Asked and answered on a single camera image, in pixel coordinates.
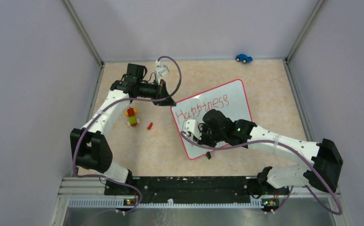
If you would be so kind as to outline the red framed whiteboard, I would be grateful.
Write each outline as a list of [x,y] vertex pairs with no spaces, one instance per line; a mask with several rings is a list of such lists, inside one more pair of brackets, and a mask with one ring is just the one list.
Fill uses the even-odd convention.
[[[199,94],[187,97],[170,108],[178,132],[182,131],[186,120],[194,119],[205,123],[209,127],[224,127],[224,141],[216,147],[227,144],[237,145],[250,139],[251,131],[256,126],[252,121],[251,111],[246,96],[245,87],[241,79],[235,79],[208,89]],[[182,138],[183,147],[190,160],[206,155],[210,152],[199,145],[197,140],[188,137],[191,144]]]

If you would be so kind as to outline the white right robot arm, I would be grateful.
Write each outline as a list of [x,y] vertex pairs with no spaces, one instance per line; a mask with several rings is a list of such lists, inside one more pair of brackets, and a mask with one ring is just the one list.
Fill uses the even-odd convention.
[[295,162],[288,167],[266,167],[258,174],[258,187],[264,194],[284,186],[312,186],[323,192],[337,190],[343,159],[332,140],[297,140],[271,132],[252,121],[232,121],[215,109],[204,115],[197,130],[193,141],[199,145],[216,147],[225,142],[230,147],[252,147]]

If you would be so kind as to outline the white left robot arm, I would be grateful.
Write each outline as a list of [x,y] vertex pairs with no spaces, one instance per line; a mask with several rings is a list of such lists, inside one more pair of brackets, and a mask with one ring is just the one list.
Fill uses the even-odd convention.
[[82,128],[73,129],[70,134],[73,163],[116,181],[116,189],[124,195],[133,190],[133,181],[128,179],[129,170],[113,160],[106,136],[118,117],[137,99],[153,102],[158,106],[176,105],[162,79],[169,69],[159,61],[156,64],[155,80],[152,83],[144,80],[147,72],[145,66],[128,64],[127,72],[121,80],[116,80],[111,85],[105,101],[92,119]]

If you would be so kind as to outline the red marker cap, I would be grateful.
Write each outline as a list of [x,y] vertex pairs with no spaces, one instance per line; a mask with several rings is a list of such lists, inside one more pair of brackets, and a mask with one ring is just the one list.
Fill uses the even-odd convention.
[[148,125],[147,130],[150,130],[150,129],[152,128],[152,126],[153,126],[153,123],[151,122],[151,123]]

